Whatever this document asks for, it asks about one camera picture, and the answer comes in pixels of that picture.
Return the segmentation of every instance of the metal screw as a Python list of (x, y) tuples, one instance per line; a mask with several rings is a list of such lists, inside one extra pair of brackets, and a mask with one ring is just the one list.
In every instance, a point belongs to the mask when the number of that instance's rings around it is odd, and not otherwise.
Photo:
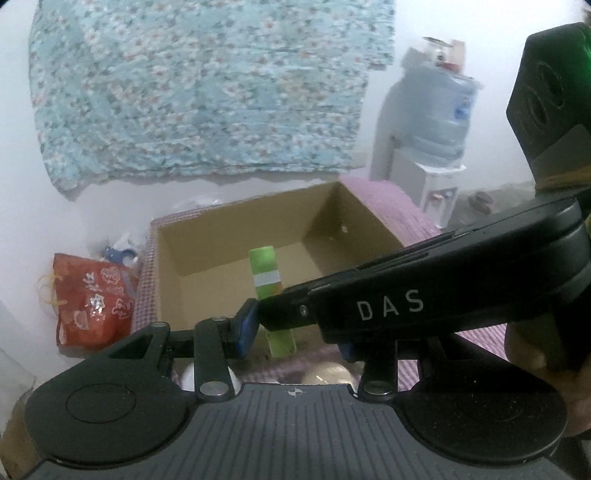
[(392, 392), (392, 385), (382, 380), (372, 380), (367, 382), (363, 389), (370, 395), (384, 396)]
[(223, 382), (205, 382), (201, 387), (199, 387), (199, 391), (203, 395), (207, 395), (208, 397), (221, 397), (225, 395), (230, 388)]

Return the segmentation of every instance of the red bag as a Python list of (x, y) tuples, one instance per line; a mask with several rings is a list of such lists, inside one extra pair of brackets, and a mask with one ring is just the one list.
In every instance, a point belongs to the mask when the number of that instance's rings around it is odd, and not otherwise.
[(108, 262), (55, 254), (58, 346), (100, 349), (131, 331), (138, 278)]

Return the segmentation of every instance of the open cardboard box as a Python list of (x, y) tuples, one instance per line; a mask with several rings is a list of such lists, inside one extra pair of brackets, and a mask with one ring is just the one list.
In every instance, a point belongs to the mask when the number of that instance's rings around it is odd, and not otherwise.
[[(233, 317), (256, 297), (249, 250), (271, 245), (284, 287), (335, 273), (401, 248), (344, 185), (329, 183), (204, 210), (158, 229), (158, 320), (191, 329)], [(318, 328), (294, 331), (299, 352), (323, 345)], [(250, 359), (272, 362), (258, 335)]]

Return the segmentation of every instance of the pink striped cloth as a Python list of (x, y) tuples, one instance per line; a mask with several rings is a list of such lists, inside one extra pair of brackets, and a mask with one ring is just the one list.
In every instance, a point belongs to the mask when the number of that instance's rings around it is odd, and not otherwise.
[[(429, 221), (412, 200), (396, 185), (387, 181), (369, 181), (357, 177), (343, 176), (343, 185), (349, 189), (388, 229), (407, 247), (414, 243), (438, 235), (440, 232)], [(144, 257), (144, 266), (138, 286), (138, 296), (134, 311), (132, 330), (145, 327), (157, 318), (155, 306), (156, 287), (156, 232), (158, 228), (174, 222), (181, 222), (199, 216), (202, 210), (190, 210), (157, 219), (152, 222), (151, 233)], [(505, 326), (495, 326), (461, 333), (463, 337), (492, 353), (505, 357), (503, 341)], [(356, 367), (343, 363), (338, 348), (326, 345), (314, 352), (299, 352), (288, 359), (274, 359), (264, 368), (244, 369), (243, 365), (232, 365), (243, 382), (281, 382), (298, 383), (312, 367), (336, 362), (351, 370), (354, 377), (359, 376)], [(416, 362), (399, 361), (399, 388), (407, 390), (418, 380)]]

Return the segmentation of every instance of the human hand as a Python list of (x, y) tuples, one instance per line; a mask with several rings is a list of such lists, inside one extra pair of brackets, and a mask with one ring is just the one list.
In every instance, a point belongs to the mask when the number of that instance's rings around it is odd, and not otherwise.
[(509, 362), (548, 382), (562, 395), (569, 416), (567, 436), (591, 429), (591, 355), (578, 372), (550, 371), (544, 352), (525, 340), (512, 324), (505, 332), (505, 353)]

